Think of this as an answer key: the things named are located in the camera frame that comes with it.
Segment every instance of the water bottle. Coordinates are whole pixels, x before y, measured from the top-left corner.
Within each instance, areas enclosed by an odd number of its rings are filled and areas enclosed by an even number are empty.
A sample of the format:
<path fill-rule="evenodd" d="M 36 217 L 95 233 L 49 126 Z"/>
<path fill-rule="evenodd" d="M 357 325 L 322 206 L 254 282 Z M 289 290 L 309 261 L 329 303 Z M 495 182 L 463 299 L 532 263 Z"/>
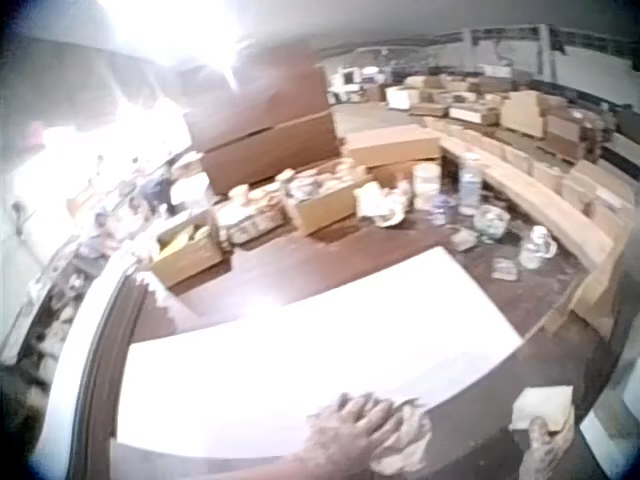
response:
<path fill-rule="evenodd" d="M 463 165 L 458 179 L 458 212 L 462 215 L 475 215 L 480 206 L 482 174 L 479 160 L 480 157 L 471 152 L 462 156 Z"/>
<path fill-rule="evenodd" d="M 447 218 L 447 197 L 438 193 L 431 198 L 431 205 L 429 206 L 429 220 L 436 227 L 446 225 Z"/>

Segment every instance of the workshop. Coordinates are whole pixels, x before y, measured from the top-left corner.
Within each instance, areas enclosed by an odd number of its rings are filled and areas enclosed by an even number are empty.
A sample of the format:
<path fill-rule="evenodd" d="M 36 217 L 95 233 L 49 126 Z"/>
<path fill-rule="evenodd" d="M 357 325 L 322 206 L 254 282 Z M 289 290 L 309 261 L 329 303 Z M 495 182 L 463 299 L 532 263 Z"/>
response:
<path fill-rule="evenodd" d="M 5 478 L 640 478 L 636 2 L 3 8 Z"/>

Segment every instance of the yellow object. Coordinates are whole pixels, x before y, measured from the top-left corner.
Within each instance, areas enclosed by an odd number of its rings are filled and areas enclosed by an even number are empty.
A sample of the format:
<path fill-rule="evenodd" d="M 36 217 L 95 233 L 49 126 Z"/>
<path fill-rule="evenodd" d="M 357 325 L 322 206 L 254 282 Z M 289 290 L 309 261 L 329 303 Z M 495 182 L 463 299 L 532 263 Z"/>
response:
<path fill-rule="evenodd" d="M 171 255 L 172 253 L 177 252 L 182 247 L 184 247 L 187 243 L 189 243 L 189 240 L 191 239 L 191 236 L 193 235 L 194 230 L 195 230 L 195 226 L 189 225 L 187 228 L 185 228 L 180 233 L 178 233 L 175 236 L 175 238 L 171 241 L 171 243 L 169 243 L 169 245 L 167 245 L 165 248 L 163 248 L 160 251 L 160 255 L 158 255 L 158 257 L 155 260 L 164 258 L 167 255 Z"/>

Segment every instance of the finger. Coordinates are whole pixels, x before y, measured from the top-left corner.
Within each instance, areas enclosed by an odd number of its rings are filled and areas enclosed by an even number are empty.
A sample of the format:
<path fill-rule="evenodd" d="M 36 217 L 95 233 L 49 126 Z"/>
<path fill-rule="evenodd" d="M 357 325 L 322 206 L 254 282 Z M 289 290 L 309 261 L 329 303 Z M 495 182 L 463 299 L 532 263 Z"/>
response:
<path fill-rule="evenodd" d="M 371 435 L 389 420 L 392 413 L 393 402 L 384 400 L 380 402 L 369 415 L 358 422 L 358 427 L 367 435 Z"/>
<path fill-rule="evenodd" d="M 362 417 L 362 411 L 368 402 L 369 397 L 367 395 L 356 397 L 347 403 L 347 406 L 342 409 L 340 415 L 355 423 Z"/>
<path fill-rule="evenodd" d="M 402 426 L 402 414 L 396 413 L 377 432 L 371 435 L 371 445 L 375 449 L 384 445 Z"/>
<path fill-rule="evenodd" d="M 362 410 L 362 417 L 366 417 L 369 415 L 374 408 L 378 406 L 380 403 L 380 399 L 378 399 L 375 395 L 371 395 L 369 398 L 369 402 L 365 405 L 364 410 Z"/>
<path fill-rule="evenodd" d="M 322 410 L 320 410 L 320 415 L 331 415 L 334 413 L 340 412 L 344 408 L 344 406 L 349 402 L 349 396 L 346 393 L 341 393 L 338 398 L 336 398 L 333 403 L 327 405 Z"/>

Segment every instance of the lid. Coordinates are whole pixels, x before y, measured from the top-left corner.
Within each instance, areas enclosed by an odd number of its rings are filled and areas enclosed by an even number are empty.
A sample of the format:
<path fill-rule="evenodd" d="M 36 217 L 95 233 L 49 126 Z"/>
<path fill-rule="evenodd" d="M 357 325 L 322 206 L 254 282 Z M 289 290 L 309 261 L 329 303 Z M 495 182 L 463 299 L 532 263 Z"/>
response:
<path fill-rule="evenodd" d="M 462 154 L 462 158 L 464 158 L 465 162 L 469 162 L 469 161 L 476 162 L 476 161 L 480 160 L 480 155 L 478 155 L 475 152 L 464 152 Z"/>
<path fill-rule="evenodd" d="M 549 234 L 549 230 L 547 227 L 543 227 L 542 225 L 536 225 L 531 229 L 531 235 L 534 237 L 544 237 Z"/>

